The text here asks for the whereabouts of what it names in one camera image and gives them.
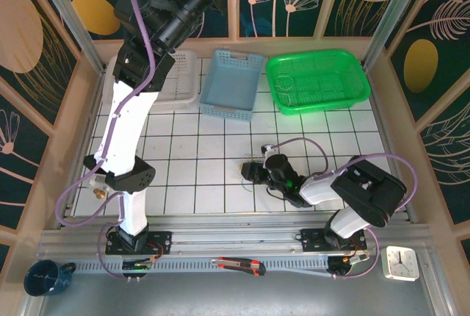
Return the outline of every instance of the white alarm clock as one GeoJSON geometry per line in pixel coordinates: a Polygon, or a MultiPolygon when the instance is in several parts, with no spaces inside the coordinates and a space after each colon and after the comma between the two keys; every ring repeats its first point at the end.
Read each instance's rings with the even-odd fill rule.
{"type": "Polygon", "coordinates": [[[382,269],[385,277],[399,281],[415,281],[419,278],[416,252],[410,248],[389,246],[382,249],[382,269]]]}

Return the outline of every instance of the blue mug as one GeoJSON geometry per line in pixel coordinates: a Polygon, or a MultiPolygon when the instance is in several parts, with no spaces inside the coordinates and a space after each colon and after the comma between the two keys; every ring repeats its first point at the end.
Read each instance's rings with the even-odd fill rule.
{"type": "Polygon", "coordinates": [[[71,262],[62,267],[44,259],[32,266],[24,277],[24,289],[31,296],[48,296],[64,292],[72,282],[76,265],[71,262]]]}

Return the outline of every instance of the red utility knife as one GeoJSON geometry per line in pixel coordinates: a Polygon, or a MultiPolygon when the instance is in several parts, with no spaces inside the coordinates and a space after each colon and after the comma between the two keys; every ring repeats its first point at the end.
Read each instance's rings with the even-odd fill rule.
{"type": "Polygon", "coordinates": [[[218,259],[211,260],[213,265],[218,268],[226,270],[239,270],[254,276],[264,276],[266,274],[266,267],[254,259],[237,259],[230,257],[219,257],[218,259]]]}

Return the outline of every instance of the basket handle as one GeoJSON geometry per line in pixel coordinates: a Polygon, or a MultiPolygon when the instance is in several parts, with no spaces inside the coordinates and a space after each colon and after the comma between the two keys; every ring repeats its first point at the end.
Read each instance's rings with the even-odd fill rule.
{"type": "Polygon", "coordinates": [[[248,55],[246,55],[245,53],[237,53],[236,51],[231,51],[230,57],[232,59],[248,60],[248,55]]]}
{"type": "Polygon", "coordinates": [[[234,108],[229,108],[229,107],[214,107],[214,110],[216,112],[231,112],[232,114],[236,113],[236,109],[234,108]]]}

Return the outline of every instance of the white plastic basket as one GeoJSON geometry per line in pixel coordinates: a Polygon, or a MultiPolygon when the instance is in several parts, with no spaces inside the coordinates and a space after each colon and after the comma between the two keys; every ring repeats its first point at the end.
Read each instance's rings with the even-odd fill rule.
{"type": "MultiPolygon", "coordinates": [[[[171,55],[175,64],[167,75],[158,99],[153,103],[152,112],[176,110],[188,107],[198,97],[199,71],[196,53],[190,50],[178,50],[171,55]]],[[[113,57],[106,68],[103,98],[104,104],[112,103],[112,86],[115,78],[116,57],[113,57]]]]}

